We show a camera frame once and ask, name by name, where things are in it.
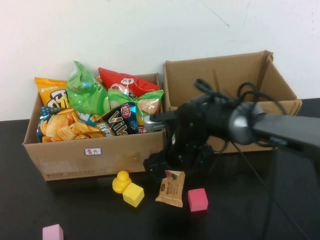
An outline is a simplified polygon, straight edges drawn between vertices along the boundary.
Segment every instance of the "chip bag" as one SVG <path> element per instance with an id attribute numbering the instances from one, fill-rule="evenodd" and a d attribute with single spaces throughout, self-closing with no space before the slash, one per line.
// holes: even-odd
<path id="1" fill-rule="evenodd" d="M 138 122 L 138 132 L 146 133 L 144 127 L 144 118 L 150 114 L 156 114 L 160 110 L 161 97 L 164 94 L 163 90 L 151 91 L 142 95 L 141 97 L 136 97 L 131 99 L 128 95 L 114 90 L 108 90 L 108 96 L 110 101 L 111 109 L 124 104 L 126 102 L 134 102 L 136 106 L 136 119 Z"/>
<path id="2" fill-rule="evenodd" d="M 102 115 L 110 110 L 108 94 L 94 74 L 78 61 L 66 84 L 70 107 L 79 113 Z"/>
<path id="3" fill-rule="evenodd" d="M 38 143 L 103 137 L 99 129 L 80 122 L 76 110 L 48 106 L 41 107 L 36 135 Z"/>
<path id="4" fill-rule="evenodd" d="M 80 122 L 84 124 L 88 124 L 92 127 L 95 127 L 98 119 L 101 117 L 100 115 L 88 114 L 88 113 L 80 113 L 78 112 Z"/>
<path id="5" fill-rule="evenodd" d="M 95 126 L 105 137 L 138 133 L 136 105 L 126 102 L 101 116 Z"/>
<path id="6" fill-rule="evenodd" d="M 118 73 L 99 67 L 100 77 L 107 89 L 120 91 L 132 99 L 142 95 L 160 90 L 161 87 L 138 76 L 126 73 Z"/>
<path id="7" fill-rule="evenodd" d="M 55 108 L 69 108 L 66 91 L 67 81 L 35 77 L 43 105 Z"/>

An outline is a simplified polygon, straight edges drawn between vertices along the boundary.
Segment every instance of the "wall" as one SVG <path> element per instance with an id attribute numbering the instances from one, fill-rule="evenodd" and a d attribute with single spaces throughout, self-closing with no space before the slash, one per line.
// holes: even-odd
<path id="1" fill-rule="evenodd" d="M 72 60 L 130 74 L 165 60 L 269 50 L 299 98 L 320 97 L 319 0 L 2 0 L 0 121 L 28 119 L 34 77 Z"/>

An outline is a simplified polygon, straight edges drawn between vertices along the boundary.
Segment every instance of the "yellow cube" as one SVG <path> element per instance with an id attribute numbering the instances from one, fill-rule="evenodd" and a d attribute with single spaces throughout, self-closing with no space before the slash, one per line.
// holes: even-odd
<path id="1" fill-rule="evenodd" d="M 144 198 L 144 189 L 134 183 L 130 183 L 124 192 L 122 193 L 123 200 L 135 208 L 139 205 L 141 200 Z"/>

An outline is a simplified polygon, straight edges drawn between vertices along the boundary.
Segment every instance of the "magenta cube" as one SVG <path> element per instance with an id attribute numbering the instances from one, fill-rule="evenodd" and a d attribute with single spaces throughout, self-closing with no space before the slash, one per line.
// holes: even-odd
<path id="1" fill-rule="evenodd" d="M 208 198 L 204 188 L 189 190 L 188 201 L 191 212 L 207 210 L 208 208 Z"/>

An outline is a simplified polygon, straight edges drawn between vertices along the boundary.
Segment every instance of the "cardboard box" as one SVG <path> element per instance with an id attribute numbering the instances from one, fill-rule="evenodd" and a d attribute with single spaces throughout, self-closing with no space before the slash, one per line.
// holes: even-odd
<path id="1" fill-rule="evenodd" d="M 295 115 L 302 101 L 288 86 L 273 64 L 273 54 L 269 51 L 248 53 L 231 56 L 220 56 L 194 60 L 167 61 L 164 64 L 163 88 L 165 110 L 174 111 L 183 103 L 202 94 L 194 87 L 196 79 L 203 79 L 213 89 L 230 97 L 236 97 L 239 86 L 244 82 L 254 82 L 261 92 L 271 95 L 287 110 L 288 114 Z M 253 96 L 246 98 L 252 101 Z M 279 108 L 270 101 L 258 104 L 267 113 L 281 114 Z M 223 148 L 224 141 L 210 137 L 207 141 L 214 150 Z M 265 151 L 270 148 L 256 144 L 239 145 L 244 152 Z M 225 153 L 234 153 L 237 150 L 229 144 Z"/>
<path id="2" fill-rule="evenodd" d="M 140 75 L 159 84 L 158 74 Z M 36 97 L 23 145 L 46 181 L 144 171 L 143 161 L 165 146 L 164 131 L 49 143 L 37 142 L 40 95 Z"/>

